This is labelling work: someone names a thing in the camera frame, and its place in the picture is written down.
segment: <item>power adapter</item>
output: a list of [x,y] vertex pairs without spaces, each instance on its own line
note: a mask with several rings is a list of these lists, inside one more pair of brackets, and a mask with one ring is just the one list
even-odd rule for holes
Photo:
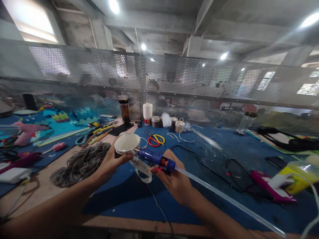
[[0,183],[16,184],[20,180],[26,179],[31,173],[31,169],[12,168],[0,174]]

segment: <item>concrete ceiling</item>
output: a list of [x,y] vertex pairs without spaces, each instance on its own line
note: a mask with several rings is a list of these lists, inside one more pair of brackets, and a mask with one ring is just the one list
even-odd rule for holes
[[[105,39],[98,39],[92,29],[101,22],[112,48],[122,51],[139,52],[138,37],[149,53],[187,55],[193,33],[193,39],[200,37],[197,57],[230,52],[235,60],[281,64],[290,49],[309,42],[319,45],[315,26],[296,31],[319,9],[316,0],[118,0],[119,15],[110,11],[106,0],[53,2],[73,46],[99,48]],[[318,51],[308,61],[316,60],[314,54]]]

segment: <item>phone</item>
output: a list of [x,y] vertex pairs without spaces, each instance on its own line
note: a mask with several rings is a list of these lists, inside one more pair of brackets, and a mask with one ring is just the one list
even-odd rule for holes
[[37,111],[37,103],[32,94],[22,94],[24,103],[26,104],[27,110],[34,110]]
[[117,128],[110,131],[111,135],[119,136],[120,133],[127,131],[129,128],[132,128],[134,124],[132,123],[124,123]]
[[282,160],[279,157],[267,157],[266,160],[268,160],[270,163],[272,163],[279,169],[283,169],[288,164],[286,161]]

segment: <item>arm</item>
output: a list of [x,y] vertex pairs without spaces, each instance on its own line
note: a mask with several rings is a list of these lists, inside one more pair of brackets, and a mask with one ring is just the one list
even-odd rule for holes
[[[168,149],[164,156],[174,160],[178,167],[185,169],[183,163],[171,150]],[[193,188],[187,176],[178,171],[168,176],[158,167],[152,167],[150,171],[158,176],[176,201],[188,207],[206,225],[214,238],[254,238],[248,230]]]
[[116,168],[132,159],[133,155],[117,159],[114,157],[113,143],[92,176],[2,225],[0,231],[3,238],[54,237],[56,232],[81,212],[90,195],[112,177]]

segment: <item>perforated metal panel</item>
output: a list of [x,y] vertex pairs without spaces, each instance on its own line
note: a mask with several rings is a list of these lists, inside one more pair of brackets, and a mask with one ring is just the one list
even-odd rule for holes
[[236,126],[249,110],[259,113],[256,126],[319,133],[316,69],[4,39],[0,44],[1,83],[64,110],[90,106],[119,116],[117,99],[126,96],[132,118],[140,118],[150,102],[155,114],[189,121]]

